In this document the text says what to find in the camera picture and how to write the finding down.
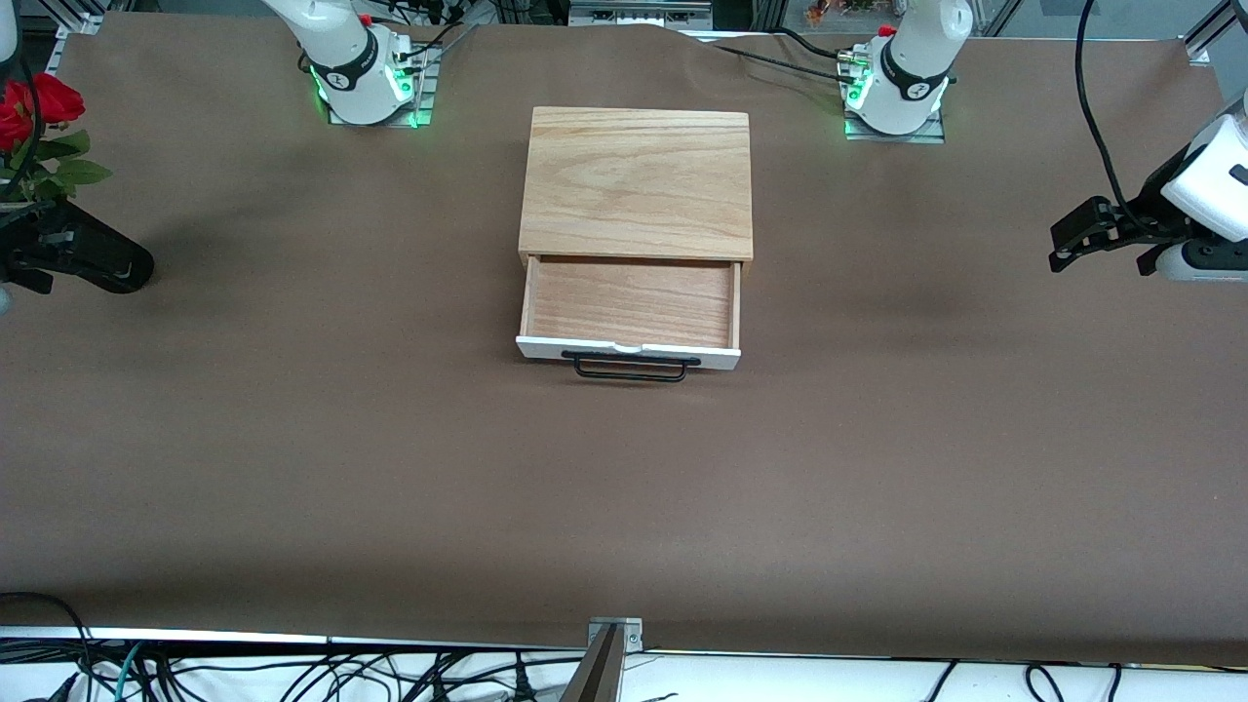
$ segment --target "blue cable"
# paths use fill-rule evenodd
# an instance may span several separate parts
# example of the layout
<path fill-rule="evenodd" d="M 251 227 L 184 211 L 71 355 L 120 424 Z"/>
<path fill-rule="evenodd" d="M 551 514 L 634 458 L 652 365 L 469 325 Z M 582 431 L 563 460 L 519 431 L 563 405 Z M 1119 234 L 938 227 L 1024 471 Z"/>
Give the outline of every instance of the blue cable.
<path fill-rule="evenodd" d="M 130 647 L 130 653 L 126 653 L 126 660 L 121 662 L 121 672 L 117 673 L 117 690 L 112 691 L 112 702 L 121 702 L 125 696 L 126 688 L 126 676 L 130 675 L 130 666 L 135 662 L 135 655 L 139 653 L 139 647 L 144 642 L 140 641 Z"/>

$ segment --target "table surface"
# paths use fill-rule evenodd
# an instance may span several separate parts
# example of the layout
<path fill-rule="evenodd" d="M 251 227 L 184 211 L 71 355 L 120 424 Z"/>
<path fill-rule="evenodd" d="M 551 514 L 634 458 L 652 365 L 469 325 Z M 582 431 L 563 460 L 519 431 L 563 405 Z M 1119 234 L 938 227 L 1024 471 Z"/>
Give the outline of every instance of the table surface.
<path fill-rule="evenodd" d="M 61 69 L 116 171 L 80 202 L 158 279 L 0 319 L 0 587 L 116 626 L 1242 662 L 1248 289 L 1048 272 L 1107 190 L 1071 54 L 972 40 L 948 144 L 906 146 L 678 34 L 482 27 L 401 131 L 326 125 L 277 20 L 112 15 Z M 1219 102 L 1178 42 L 1088 71 L 1129 190 Z M 736 371 L 520 357 L 537 105 L 750 115 Z"/>

